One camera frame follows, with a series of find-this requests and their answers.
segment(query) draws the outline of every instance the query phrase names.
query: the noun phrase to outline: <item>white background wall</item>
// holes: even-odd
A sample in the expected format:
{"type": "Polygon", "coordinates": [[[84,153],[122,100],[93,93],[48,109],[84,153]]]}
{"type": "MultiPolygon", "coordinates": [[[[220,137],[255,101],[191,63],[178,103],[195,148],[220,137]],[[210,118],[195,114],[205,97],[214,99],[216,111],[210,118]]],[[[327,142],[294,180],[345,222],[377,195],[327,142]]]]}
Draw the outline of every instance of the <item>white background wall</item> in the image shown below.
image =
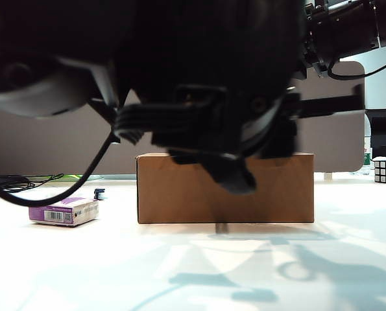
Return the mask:
{"type": "MultiPolygon", "coordinates": [[[[137,102],[131,92],[128,102],[137,102]]],[[[62,115],[32,119],[0,111],[0,174],[83,174],[110,131],[88,105],[62,115]]],[[[95,174],[133,174],[135,157],[160,151],[151,135],[136,145],[109,147],[95,174]]]]}
{"type": "MultiPolygon", "coordinates": [[[[386,64],[386,47],[346,58],[361,63],[366,73],[386,64]]],[[[366,108],[386,108],[386,70],[366,78],[366,108]]]]}

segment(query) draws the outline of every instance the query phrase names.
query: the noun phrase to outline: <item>cardboard box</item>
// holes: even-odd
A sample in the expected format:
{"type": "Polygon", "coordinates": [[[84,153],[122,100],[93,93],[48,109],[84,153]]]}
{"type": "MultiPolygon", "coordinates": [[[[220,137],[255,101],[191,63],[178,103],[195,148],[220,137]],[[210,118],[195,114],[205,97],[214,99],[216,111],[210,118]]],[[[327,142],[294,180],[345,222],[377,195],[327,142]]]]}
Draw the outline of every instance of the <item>cardboard box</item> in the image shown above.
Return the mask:
{"type": "Polygon", "coordinates": [[[89,222],[98,214],[99,202],[85,198],[66,198],[48,206],[29,207],[29,217],[33,222],[66,227],[89,222]]]}
{"type": "Polygon", "coordinates": [[[247,160],[258,182],[233,195],[199,164],[177,165],[167,154],[137,157],[138,222],[313,222],[313,154],[247,160]]]}

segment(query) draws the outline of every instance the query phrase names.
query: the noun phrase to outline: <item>barcode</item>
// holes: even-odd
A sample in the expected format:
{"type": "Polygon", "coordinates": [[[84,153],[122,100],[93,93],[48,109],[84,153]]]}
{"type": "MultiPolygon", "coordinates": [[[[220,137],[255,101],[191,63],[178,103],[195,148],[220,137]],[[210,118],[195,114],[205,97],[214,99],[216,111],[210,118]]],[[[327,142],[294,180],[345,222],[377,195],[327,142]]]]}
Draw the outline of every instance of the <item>barcode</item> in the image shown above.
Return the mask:
{"type": "Polygon", "coordinates": [[[71,222],[71,213],[64,213],[64,221],[71,222]]]}
{"type": "Polygon", "coordinates": [[[48,222],[64,222],[64,213],[44,211],[44,220],[48,222]]]}

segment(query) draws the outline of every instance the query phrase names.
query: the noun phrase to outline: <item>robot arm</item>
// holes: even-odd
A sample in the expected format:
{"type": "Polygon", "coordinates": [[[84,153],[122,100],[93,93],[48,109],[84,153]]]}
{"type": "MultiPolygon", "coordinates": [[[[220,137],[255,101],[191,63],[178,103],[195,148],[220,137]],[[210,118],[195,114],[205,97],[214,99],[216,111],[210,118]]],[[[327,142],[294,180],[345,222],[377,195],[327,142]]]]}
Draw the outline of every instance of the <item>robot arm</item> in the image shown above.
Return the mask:
{"type": "Polygon", "coordinates": [[[109,140],[152,132],[238,194],[256,188],[246,157],[294,152],[295,119],[364,108],[359,94],[301,101],[290,79],[332,77],[339,58],[386,46],[386,0],[80,2],[0,1],[0,109],[88,103],[109,140]],[[131,88],[142,105],[123,106],[131,88]]]}

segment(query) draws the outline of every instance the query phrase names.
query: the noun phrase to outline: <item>desk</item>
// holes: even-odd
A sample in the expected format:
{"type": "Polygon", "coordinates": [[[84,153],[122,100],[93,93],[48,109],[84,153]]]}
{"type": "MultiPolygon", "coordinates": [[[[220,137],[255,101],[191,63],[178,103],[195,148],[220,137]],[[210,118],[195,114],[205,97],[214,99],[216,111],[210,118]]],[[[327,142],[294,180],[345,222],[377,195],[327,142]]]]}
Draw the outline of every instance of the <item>desk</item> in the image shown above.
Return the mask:
{"type": "Polygon", "coordinates": [[[138,225],[133,181],[85,184],[75,196],[108,199],[76,228],[0,200],[0,310],[386,311],[386,185],[372,178],[317,178],[314,224],[138,225]]]}

